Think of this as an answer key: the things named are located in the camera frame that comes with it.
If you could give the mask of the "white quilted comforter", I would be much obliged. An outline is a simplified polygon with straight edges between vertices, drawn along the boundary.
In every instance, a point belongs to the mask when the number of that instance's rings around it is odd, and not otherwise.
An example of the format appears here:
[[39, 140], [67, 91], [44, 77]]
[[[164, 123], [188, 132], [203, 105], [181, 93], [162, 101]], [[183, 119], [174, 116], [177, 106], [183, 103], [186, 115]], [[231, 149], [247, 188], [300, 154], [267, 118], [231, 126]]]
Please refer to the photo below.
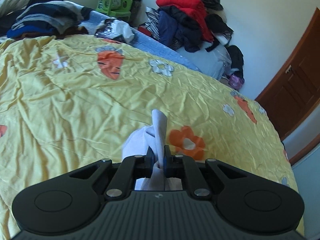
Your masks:
[[30, 0], [0, 0], [0, 17], [25, 9]]

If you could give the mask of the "brown wooden door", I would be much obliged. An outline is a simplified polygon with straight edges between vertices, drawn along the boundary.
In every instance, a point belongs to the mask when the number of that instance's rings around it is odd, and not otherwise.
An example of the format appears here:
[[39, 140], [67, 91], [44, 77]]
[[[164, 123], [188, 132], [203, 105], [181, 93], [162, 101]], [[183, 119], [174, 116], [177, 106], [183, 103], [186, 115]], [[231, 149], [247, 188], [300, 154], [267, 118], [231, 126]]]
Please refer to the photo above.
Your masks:
[[255, 100], [267, 111], [282, 142], [319, 105], [319, 8], [291, 55]]

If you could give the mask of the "pile of red dark clothes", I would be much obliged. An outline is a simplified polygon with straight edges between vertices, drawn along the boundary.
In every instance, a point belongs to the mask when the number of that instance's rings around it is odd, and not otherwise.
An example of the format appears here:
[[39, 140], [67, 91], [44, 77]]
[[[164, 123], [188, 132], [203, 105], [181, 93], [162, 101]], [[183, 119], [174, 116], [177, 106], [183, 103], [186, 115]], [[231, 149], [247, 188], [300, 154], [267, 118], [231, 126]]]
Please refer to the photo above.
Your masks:
[[146, 22], [138, 30], [163, 45], [164, 56], [178, 54], [186, 67], [240, 90], [245, 83], [244, 55], [230, 43], [234, 31], [220, 0], [156, 0], [146, 7]]

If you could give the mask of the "stack of dark folded clothes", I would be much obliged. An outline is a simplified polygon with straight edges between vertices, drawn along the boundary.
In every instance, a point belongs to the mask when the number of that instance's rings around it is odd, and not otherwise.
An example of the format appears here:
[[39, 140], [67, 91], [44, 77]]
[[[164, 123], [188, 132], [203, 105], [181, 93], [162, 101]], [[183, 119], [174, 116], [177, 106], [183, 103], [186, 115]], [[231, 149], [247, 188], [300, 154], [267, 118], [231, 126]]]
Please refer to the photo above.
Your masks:
[[30, 0], [25, 9], [1, 17], [1, 36], [20, 39], [88, 34], [80, 25], [88, 16], [88, 7], [70, 1]]

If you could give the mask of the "blue textured blanket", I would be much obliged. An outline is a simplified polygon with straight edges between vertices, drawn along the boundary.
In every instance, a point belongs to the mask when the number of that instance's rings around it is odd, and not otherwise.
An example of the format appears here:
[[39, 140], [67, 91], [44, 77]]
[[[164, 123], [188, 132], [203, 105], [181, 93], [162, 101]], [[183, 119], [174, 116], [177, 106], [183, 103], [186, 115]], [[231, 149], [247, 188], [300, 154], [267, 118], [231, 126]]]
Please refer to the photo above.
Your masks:
[[[88, 30], [89, 35], [94, 35], [97, 25], [107, 18], [109, 17], [89, 8], [89, 16], [84, 21], [82, 21], [80, 25], [84, 26]], [[130, 42], [130, 45], [132, 47], [184, 65], [191, 70], [201, 72], [201, 70], [195, 64], [183, 57], [180, 53], [166, 47], [165, 45], [159, 43], [153, 38], [146, 36], [145, 34], [134, 28], [131, 28], [131, 30], [135, 35], [133, 41]]]

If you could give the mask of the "black white plastic bag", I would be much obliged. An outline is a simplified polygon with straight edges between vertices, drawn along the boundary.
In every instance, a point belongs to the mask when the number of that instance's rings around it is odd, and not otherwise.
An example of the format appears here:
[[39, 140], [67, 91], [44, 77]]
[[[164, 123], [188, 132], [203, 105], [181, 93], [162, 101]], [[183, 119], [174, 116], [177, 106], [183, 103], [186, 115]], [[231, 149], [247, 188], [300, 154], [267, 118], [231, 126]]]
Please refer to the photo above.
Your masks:
[[135, 38], [130, 25], [117, 18], [102, 20], [96, 27], [95, 36], [126, 44], [130, 44]]

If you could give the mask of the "light lavender garment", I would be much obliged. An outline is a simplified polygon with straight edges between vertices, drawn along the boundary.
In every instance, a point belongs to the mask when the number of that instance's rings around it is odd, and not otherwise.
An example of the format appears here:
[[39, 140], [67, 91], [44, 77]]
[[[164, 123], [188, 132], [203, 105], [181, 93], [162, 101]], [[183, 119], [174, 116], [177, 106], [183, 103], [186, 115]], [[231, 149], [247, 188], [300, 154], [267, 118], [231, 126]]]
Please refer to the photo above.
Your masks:
[[178, 191], [182, 189], [178, 178], [165, 178], [164, 175], [164, 145], [167, 132], [167, 117], [159, 110], [151, 113], [152, 124], [144, 126], [130, 134], [122, 147], [121, 158], [132, 155], [146, 155], [152, 149], [155, 164], [150, 178], [136, 180], [135, 190], [143, 191]]

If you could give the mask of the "yellow carrot print bedsheet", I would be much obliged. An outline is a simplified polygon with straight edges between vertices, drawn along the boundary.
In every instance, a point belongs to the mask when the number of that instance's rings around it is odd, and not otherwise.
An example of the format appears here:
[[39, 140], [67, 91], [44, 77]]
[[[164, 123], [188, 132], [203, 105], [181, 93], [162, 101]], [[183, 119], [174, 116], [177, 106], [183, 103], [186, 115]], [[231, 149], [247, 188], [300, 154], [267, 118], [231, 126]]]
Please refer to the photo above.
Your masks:
[[103, 158], [168, 119], [173, 153], [215, 158], [294, 190], [284, 146], [259, 103], [216, 79], [128, 44], [91, 35], [1, 44], [1, 239], [23, 189]]

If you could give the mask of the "green plastic chair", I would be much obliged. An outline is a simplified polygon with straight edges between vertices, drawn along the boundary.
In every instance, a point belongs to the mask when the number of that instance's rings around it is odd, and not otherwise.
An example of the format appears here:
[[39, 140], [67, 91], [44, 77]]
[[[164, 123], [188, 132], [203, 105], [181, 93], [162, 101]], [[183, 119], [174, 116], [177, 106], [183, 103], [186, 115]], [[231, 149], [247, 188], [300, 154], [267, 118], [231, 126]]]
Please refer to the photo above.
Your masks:
[[96, 11], [129, 22], [133, 0], [98, 0]]

